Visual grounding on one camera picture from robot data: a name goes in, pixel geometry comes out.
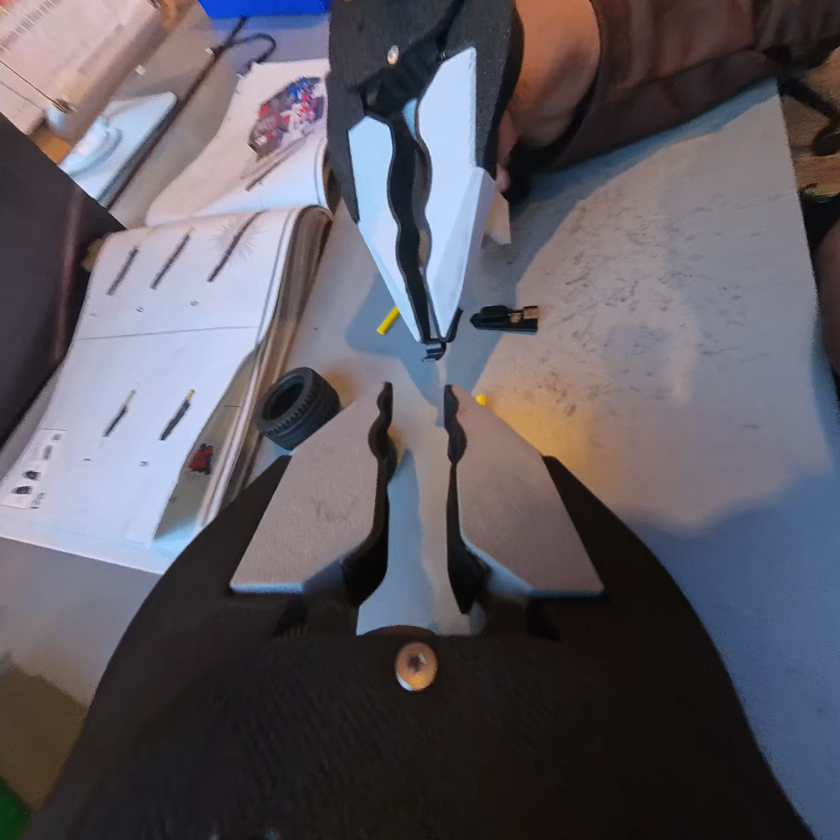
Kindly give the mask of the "person's right hand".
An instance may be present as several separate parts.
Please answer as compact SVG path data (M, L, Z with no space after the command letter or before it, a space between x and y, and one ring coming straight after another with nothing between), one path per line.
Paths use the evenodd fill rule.
M588 1L517 1L523 53L517 85L498 134L499 193L510 188L516 144L541 149L565 134L590 89L601 54L600 30Z

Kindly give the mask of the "black rubber tyre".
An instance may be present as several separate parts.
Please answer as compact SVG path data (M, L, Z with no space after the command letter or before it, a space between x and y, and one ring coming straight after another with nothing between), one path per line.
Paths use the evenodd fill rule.
M274 445L292 451L341 410L333 386L309 367L285 373L264 394L255 416L259 434Z

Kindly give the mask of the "person's brown clothing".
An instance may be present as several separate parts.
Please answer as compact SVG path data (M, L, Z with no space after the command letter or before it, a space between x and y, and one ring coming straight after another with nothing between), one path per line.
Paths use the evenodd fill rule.
M813 254L820 310L822 346L839 383L839 220L831 226Z

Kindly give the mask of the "white stand base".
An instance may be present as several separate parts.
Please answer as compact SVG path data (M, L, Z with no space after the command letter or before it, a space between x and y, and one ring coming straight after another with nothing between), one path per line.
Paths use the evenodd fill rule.
M59 168L105 206L176 103L171 91L111 101Z

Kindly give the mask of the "building instruction booklet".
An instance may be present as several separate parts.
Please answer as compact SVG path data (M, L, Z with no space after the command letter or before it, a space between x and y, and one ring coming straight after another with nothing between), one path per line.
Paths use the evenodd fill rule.
M333 221L329 60L253 66L218 132L111 236L2 542L160 571L237 495Z

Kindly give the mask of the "black toy car box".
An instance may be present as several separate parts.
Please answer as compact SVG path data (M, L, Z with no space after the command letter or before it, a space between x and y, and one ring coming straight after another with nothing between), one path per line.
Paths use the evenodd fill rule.
M123 230L1 117L1 445L67 353L91 246Z

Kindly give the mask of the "wooden board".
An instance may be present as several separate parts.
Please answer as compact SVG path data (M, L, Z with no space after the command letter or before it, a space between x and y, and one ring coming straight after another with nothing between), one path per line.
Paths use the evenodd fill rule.
M1 677L1 776L29 808L45 802L88 714L77 698L10 660Z

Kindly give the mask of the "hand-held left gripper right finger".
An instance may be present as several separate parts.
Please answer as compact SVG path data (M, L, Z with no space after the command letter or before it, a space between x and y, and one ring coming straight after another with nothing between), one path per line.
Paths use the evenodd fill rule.
M541 453L458 385L444 389L448 580L459 611L496 597L589 599L604 584Z

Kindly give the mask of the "black brick piece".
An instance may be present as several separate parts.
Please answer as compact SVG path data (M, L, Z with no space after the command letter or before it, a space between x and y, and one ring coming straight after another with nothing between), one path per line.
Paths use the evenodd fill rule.
M540 309L537 306L509 308L504 305L486 306L469 319L478 330L536 334L539 329Z

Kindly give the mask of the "green plastic bin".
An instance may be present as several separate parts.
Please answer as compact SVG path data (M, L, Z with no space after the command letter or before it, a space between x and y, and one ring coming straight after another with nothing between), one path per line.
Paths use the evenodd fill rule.
M20 839L25 833L29 809L19 797L1 782L1 839Z

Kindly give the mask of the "printed instruction sheet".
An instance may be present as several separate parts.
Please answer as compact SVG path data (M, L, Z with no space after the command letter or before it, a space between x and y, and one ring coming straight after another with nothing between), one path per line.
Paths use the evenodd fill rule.
M51 76L160 21L159 5L148 1L2 2L2 66Z

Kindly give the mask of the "grey desk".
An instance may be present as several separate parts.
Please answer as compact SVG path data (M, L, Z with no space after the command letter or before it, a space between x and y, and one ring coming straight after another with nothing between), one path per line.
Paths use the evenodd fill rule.
M468 302L538 303L535 339L465 325L423 367L407 327L373 335L385 282L346 209L332 226L290 360L350 401L391 381L402 450L357 629L468 632L446 569L444 384L479 385L653 551L794 808L838 838L837 395L776 83L557 167L569 129L522 146L549 173L467 285Z

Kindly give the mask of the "blue plastic bin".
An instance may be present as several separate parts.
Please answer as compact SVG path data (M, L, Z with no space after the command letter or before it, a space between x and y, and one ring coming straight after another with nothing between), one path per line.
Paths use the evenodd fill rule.
M332 1L197 1L210 18L319 16Z

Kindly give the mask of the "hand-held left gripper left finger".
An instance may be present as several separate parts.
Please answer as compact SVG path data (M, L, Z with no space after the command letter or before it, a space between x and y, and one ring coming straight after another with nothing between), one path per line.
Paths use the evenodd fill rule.
M387 569L393 386L370 388L297 447L230 581L242 595L360 606Z

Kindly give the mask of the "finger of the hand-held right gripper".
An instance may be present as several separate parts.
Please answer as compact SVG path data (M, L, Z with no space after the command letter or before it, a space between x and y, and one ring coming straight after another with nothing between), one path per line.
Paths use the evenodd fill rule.
M449 336L496 193L476 161L476 92L476 48L468 46L440 65L416 106L417 138L429 170L423 274L442 340Z
M360 233L412 336L434 344L426 279L431 234L422 208L428 167L414 115L369 114L348 139Z

